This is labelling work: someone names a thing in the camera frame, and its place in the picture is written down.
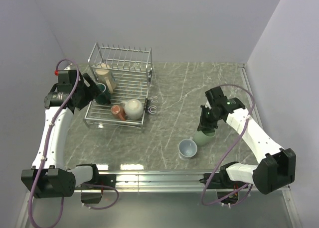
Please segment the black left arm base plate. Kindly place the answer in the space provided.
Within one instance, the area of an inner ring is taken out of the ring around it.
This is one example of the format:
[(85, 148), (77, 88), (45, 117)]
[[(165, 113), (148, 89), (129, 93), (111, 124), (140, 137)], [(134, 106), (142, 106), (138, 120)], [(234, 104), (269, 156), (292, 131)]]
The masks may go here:
[(117, 175), (116, 174), (102, 174), (99, 175), (97, 185), (109, 186), (114, 188), (116, 185)]

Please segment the dark green mug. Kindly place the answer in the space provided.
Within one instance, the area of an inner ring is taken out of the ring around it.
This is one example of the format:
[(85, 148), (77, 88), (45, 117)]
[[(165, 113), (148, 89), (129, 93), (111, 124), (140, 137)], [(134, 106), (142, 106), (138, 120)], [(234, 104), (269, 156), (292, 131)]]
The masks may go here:
[(96, 103), (100, 105), (110, 105), (111, 104), (111, 94), (108, 90), (108, 87), (103, 83), (96, 84), (99, 90), (101, 91), (100, 95), (95, 98)]

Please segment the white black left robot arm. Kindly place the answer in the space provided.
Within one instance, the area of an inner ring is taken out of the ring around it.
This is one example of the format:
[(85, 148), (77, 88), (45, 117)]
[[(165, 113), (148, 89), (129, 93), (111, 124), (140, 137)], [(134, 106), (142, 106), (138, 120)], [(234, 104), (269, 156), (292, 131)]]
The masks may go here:
[(21, 173), (21, 181), (35, 198), (70, 197), (82, 184), (88, 189), (100, 185), (95, 164), (66, 170), (63, 153), (75, 109), (85, 108), (101, 91), (87, 73), (77, 70), (55, 73), (58, 82), (44, 99), (45, 125), (38, 153), (31, 168)]

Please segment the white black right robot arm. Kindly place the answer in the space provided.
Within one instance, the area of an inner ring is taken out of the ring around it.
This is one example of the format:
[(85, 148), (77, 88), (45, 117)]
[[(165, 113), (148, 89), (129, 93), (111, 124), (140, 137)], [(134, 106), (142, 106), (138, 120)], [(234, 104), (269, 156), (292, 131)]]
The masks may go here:
[(272, 140), (250, 116), (249, 111), (237, 99), (214, 99), (201, 105), (198, 131), (215, 130), (223, 120), (233, 128), (248, 145), (258, 164), (248, 165), (230, 162), (221, 166), (211, 178), (204, 176), (201, 183), (209, 189), (233, 188), (235, 184), (253, 184), (266, 195), (295, 180), (296, 154), (284, 149)]

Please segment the silver wire dish rack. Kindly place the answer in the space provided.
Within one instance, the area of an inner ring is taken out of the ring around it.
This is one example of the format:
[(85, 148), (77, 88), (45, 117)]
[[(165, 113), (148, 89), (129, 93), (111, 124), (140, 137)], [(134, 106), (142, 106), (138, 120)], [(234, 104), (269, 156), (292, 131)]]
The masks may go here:
[[(85, 113), (87, 127), (105, 128), (108, 125), (142, 128), (150, 104), (149, 90), (154, 71), (152, 49), (104, 45), (95, 43), (88, 58), (88, 67), (95, 81), (101, 80), (98, 70), (112, 72), (116, 87), (111, 94), (111, 105), (92, 101)], [(129, 99), (139, 100), (143, 115), (137, 120), (121, 121), (112, 116), (112, 105)]]

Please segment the beige dragon pattern mug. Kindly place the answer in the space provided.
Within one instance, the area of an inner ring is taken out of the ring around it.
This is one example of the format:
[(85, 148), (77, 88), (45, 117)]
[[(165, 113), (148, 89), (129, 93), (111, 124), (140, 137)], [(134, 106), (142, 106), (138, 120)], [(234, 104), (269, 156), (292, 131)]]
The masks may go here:
[(101, 68), (96, 69), (98, 79), (102, 83), (106, 84), (109, 92), (113, 94), (117, 83), (112, 71), (110, 70), (110, 66), (105, 63), (102, 63), (100, 66)]

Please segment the light green mug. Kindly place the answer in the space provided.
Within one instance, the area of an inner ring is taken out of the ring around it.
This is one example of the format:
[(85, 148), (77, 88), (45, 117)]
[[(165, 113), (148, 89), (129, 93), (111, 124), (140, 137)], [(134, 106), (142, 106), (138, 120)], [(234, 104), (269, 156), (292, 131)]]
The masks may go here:
[(197, 146), (204, 146), (209, 143), (215, 136), (215, 132), (203, 132), (197, 131), (193, 137), (193, 141), (196, 143)]

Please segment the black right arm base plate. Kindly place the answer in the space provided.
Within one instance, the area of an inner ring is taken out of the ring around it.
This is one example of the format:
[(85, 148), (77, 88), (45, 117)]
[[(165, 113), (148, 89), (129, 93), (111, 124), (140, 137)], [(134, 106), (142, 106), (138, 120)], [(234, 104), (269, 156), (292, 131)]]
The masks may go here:
[(239, 189), (244, 186), (248, 187), (248, 184), (240, 181), (231, 181), (228, 174), (225, 171), (220, 171), (215, 173), (210, 183), (208, 184), (208, 189)]

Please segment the beige speckled round mug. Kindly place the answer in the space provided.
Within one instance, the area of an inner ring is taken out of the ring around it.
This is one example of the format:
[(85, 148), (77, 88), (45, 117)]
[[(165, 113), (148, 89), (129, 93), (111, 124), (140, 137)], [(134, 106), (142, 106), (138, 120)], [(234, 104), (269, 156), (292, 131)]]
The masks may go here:
[(138, 120), (143, 116), (144, 106), (137, 99), (121, 101), (120, 105), (124, 108), (127, 117), (131, 120)]

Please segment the pink white mug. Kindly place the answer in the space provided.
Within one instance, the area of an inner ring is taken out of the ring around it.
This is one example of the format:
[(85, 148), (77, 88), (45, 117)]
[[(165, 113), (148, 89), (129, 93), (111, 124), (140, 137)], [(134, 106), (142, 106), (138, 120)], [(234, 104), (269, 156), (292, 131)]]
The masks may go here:
[(125, 114), (124, 108), (120, 105), (113, 105), (111, 107), (111, 113), (117, 119), (120, 119), (122, 121), (126, 120), (126, 114)]

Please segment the light blue mug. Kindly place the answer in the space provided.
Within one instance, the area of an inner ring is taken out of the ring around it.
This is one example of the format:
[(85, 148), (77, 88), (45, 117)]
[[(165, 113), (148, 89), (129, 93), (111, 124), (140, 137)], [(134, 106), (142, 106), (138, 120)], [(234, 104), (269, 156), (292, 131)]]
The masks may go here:
[(189, 139), (183, 139), (178, 144), (178, 156), (183, 161), (190, 160), (192, 157), (194, 157), (197, 154), (197, 150), (197, 145), (192, 140), (192, 137)]

